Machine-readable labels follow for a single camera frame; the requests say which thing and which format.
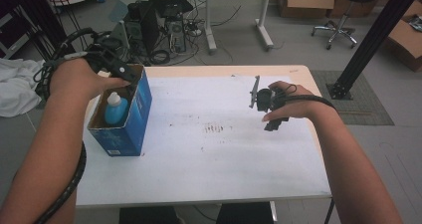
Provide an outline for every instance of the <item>bottle cap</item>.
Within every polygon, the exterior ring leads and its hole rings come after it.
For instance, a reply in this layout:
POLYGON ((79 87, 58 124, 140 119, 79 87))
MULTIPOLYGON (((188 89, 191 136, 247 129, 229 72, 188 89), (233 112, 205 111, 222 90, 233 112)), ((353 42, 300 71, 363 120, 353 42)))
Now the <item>bottle cap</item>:
POLYGON ((109 95, 109 97, 106 99, 106 101, 108 102, 108 104, 110 106, 118 107, 118 106, 120 106, 121 98, 116 92, 113 92, 109 95))

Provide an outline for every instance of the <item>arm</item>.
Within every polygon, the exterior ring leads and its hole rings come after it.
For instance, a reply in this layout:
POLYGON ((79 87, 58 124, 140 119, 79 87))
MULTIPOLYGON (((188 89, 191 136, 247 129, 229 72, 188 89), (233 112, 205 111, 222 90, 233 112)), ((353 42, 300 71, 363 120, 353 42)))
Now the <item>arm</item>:
MULTIPOLYGON (((289 85, 276 82, 270 87, 289 85)), ((311 94, 298 86, 291 96, 311 94)), ((333 108, 294 102, 267 113, 263 121, 286 116, 307 117, 314 124, 341 223, 402 223, 381 178, 333 108)))
MULTIPOLYGON (((122 79, 98 76, 83 59, 59 67, 40 126, 0 210, 0 223, 33 223, 47 210, 75 172, 90 99, 106 89, 126 85, 122 79)), ((73 193, 51 222, 73 223, 75 203, 73 193)))

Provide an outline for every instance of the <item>blue box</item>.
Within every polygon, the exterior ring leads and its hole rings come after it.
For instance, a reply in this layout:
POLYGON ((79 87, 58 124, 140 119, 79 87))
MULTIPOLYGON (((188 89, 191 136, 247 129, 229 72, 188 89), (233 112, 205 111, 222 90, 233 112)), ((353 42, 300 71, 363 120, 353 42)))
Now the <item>blue box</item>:
POLYGON ((152 95, 144 66, 130 66, 135 70, 138 78, 135 90, 119 88, 104 92, 88 123, 88 130, 109 156, 140 156, 145 137, 152 95), (112 92, 117 92, 129 103, 127 116, 122 126, 110 126, 105 121, 106 99, 112 92))

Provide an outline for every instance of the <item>white cloth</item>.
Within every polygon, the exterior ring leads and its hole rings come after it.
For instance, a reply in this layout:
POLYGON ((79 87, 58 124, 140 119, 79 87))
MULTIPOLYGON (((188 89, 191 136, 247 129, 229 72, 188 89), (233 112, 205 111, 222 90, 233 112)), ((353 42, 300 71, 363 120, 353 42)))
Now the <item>white cloth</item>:
POLYGON ((35 93, 34 75, 44 61, 0 59, 0 116, 15 116, 30 111, 41 98, 35 93))

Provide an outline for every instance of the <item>gray carpet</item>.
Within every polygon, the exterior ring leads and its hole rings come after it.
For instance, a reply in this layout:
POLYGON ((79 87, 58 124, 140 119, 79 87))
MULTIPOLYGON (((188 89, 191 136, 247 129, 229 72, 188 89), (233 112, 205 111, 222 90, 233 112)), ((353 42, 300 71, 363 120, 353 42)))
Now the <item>gray carpet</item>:
POLYGON ((352 100, 332 100, 329 96, 326 84, 334 84, 341 72, 311 71, 311 74, 322 96, 334 104, 345 124, 394 125, 363 74, 358 77, 350 90, 352 100))

